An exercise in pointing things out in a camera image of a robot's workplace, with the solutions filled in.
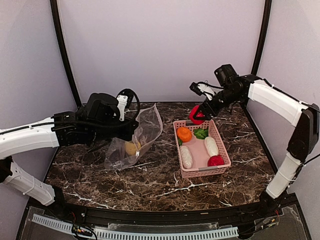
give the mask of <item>red toy fruit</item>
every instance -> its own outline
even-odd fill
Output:
[[[219,166],[225,164],[223,158],[220,155],[210,157],[208,161],[208,167]]]
[[[203,124],[205,122],[205,120],[196,120],[196,119],[194,119],[194,115],[195,115],[196,111],[198,110],[198,108],[199,108],[199,105],[195,106],[192,109],[192,111],[190,112],[190,115],[189,115],[190,120],[196,125],[200,125],[200,124]],[[197,117],[204,117],[205,115],[202,112],[198,112],[198,114],[196,116]]]

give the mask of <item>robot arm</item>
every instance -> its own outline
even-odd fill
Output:
[[[210,120],[219,111],[238,101],[259,102],[284,117],[295,127],[287,147],[286,157],[265,192],[277,199],[294,182],[301,165],[306,161],[319,139],[319,107],[303,103],[255,75],[239,76],[233,67],[223,65],[214,71],[223,90],[217,94],[208,91],[209,85],[192,83],[190,89],[206,100],[192,111],[191,120]]]
[[[134,97],[138,110],[133,118],[125,118],[125,109]],[[139,110],[139,99],[130,89],[121,91],[117,98],[93,93],[87,104],[76,112],[62,112],[32,124],[0,130],[0,183],[12,186],[45,206],[61,200],[60,189],[25,172],[11,155],[41,148],[89,145],[97,138],[118,137],[130,141],[138,127]]]

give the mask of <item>black metal frame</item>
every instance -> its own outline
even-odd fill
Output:
[[[258,202],[250,203],[242,206],[233,206],[208,210],[195,210],[195,211],[174,211],[174,212],[145,212],[145,211],[124,211],[101,209],[96,207],[84,207],[75,204],[66,204],[66,207],[72,210],[77,219],[77,223],[85,224],[89,227],[94,226],[107,226],[108,224],[126,224],[126,225],[142,225],[142,226],[178,226],[178,225],[196,225],[219,223],[219,226],[238,227],[240,231],[254,226],[254,221],[261,217],[256,213],[253,214],[240,214],[242,211],[250,211],[256,209]],[[302,225],[308,240],[311,240],[311,235],[308,225],[301,206],[298,202],[295,193],[288,194],[281,201],[281,208],[296,205]],[[45,214],[51,215],[52,213],[39,202],[30,199],[24,210],[21,223],[26,221],[30,207],[35,207],[45,210]],[[267,216],[274,216],[273,211],[269,212]],[[24,224],[20,224],[16,236],[16,240],[20,240],[23,232]]]
[[[253,75],[257,75],[257,73],[258,73],[258,68],[259,68],[262,53],[264,50],[266,36],[267,36],[267,30],[268,30],[268,24],[269,24],[269,18],[270,18],[270,12],[271,12],[271,4],[272,4],[272,0],[265,0],[265,2],[264,2],[264,11],[263,11],[259,41],[258,41],[258,45],[256,47],[255,57],[254,57],[252,70],[251,70],[251,74],[253,74]]]
[[[79,96],[79,92],[78,92],[78,89],[76,86],[76,82],[75,82],[75,79],[74,79],[74,76],[73,76],[73,73],[71,70],[71,66],[70,66],[70,62],[69,62],[69,58],[68,58],[68,54],[67,54],[64,35],[63,35],[62,28],[61,28],[57,0],[50,0],[50,5],[51,5],[52,18],[53,18],[53,23],[54,23],[56,39],[58,41],[58,45],[59,45],[60,54],[61,54],[61,58],[63,61],[63,66],[64,66],[64,70],[66,73],[66,77],[68,78],[68,82],[70,85],[70,89],[71,89],[75,104],[78,108],[80,108],[82,105],[82,102],[81,102],[81,99]]]

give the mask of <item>white cable tray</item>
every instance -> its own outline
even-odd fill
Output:
[[[32,222],[65,234],[72,234],[72,224],[68,222],[51,219],[38,214],[33,215]],[[237,227],[185,233],[135,233],[110,231],[100,228],[93,230],[99,240],[218,240],[239,236]]]

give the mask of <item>white toy vegetable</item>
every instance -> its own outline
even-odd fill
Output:
[[[185,169],[190,169],[194,161],[187,146],[180,146],[181,161]]]
[[[210,157],[217,156],[219,154],[218,145],[213,137],[207,136],[204,139],[204,145]]]

